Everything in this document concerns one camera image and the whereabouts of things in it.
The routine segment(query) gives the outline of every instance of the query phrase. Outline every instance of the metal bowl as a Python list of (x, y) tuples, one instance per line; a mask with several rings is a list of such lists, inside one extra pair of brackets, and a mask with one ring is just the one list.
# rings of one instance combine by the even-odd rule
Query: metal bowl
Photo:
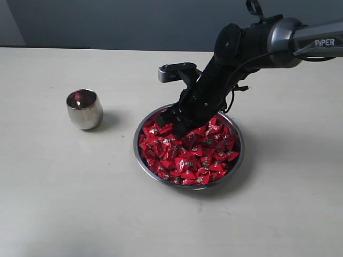
[(230, 134), (231, 136), (234, 138), (235, 140), (235, 147), (237, 147), (236, 150), (240, 151), (240, 155), (238, 158), (236, 158), (235, 160), (232, 161), (232, 168), (231, 170), (222, 178), (215, 180), (213, 182), (210, 182), (206, 185), (189, 185), (189, 186), (183, 186), (183, 185), (177, 185), (177, 184), (173, 184), (171, 182), (168, 182), (162, 178), (160, 178), (159, 176), (155, 175), (146, 165), (145, 161), (143, 161), (140, 157), (140, 149), (139, 149), (139, 136), (143, 133), (143, 125), (146, 123), (146, 121), (153, 116), (155, 113), (172, 106), (172, 104), (168, 104), (166, 106), (163, 106), (161, 108), (158, 108), (154, 111), (152, 111), (148, 116), (146, 116), (142, 122), (139, 124), (136, 132), (135, 132), (135, 137), (133, 139), (133, 150), (135, 152), (135, 156), (136, 159), (139, 163), (139, 165), (142, 167), (142, 169), (153, 179), (157, 180), (158, 182), (161, 182), (165, 185), (168, 186), (172, 186), (174, 188), (177, 189), (183, 189), (183, 190), (201, 190), (201, 189), (205, 189), (211, 186), (215, 186), (218, 185), (222, 182), (224, 182), (225, 180), (227, 180), (229, 177), (231, 177), (234, 173), (236, 173), (236, 171), (238, 170), (238, 168), (241, 166), (242, 162), (243, 162), (243, 158), (244, 158), (244, 151), (245, 151), (245, 146), (244, 146), (244, 140), (243, 140), (243, 135), (240, 131), (240, 129), (237, 127), (237, 125), (234, 123), (234, 121), (232, 119), (230, 119), (228, 116), (226, 116), (224, 113), (219, 112), (217, 113), (216, 117), (217, 120), (222, 123), (224, 126), (227, 126), (229, 128)]

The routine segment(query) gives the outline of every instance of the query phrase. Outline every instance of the white table surface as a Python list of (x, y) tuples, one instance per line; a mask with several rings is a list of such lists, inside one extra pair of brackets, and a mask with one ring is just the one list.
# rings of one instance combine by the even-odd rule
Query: white table surface
[[(343, 59), (241, 83), (247, 149), (227, 183), (183, 192), (139, 167), (138, 124), (185, 87), (158, 67), (211, 56), (0, 48), (0, 256), (342, 256)], [(80, 88), (104, 108), (96, 131), (68, 118)]]

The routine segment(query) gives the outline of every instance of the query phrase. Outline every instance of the metal cup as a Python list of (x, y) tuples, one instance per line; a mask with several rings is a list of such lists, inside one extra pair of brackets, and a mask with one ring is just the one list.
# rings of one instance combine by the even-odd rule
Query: metal cup
[(80, 89), (66, 99), (70, 120), (81, 130), (90, 130), (102, 121), (102, 106), (94, 91)]

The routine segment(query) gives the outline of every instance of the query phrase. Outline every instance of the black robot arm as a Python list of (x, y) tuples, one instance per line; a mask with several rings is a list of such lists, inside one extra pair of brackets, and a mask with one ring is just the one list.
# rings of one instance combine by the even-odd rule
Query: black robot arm
[(185, 136), (224, 110), (226, 96), (239, 89), (238, 82), (251, 73), (295, 67), (302, 60), (327, 61), (343, 56), (343, 20), (306, 26), (281, 14), (265, 18), (257, 0), (247, 0), (246, 5), (260, 21), (245, 29), (236, 24), (226, 26), (202, 73), (193, 63), (159, 68), (161, 82), (183, 80), (187, 85), (180, 99), (156, 118), (159, 126), (172, 123), (175, 137)]

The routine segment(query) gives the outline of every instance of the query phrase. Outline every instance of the pile of candy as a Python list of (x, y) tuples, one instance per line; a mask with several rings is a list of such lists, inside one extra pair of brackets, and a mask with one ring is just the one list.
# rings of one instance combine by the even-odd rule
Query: pile of candy
[(152, 116), (139, 138), (140, 154), (160, 178), (179, 185), (205, 185), (225, 176), (230, 162), (239, 156), (228, 127), (212, 118), (181, 140), (172, 135), (172, 125), (160, 128)]

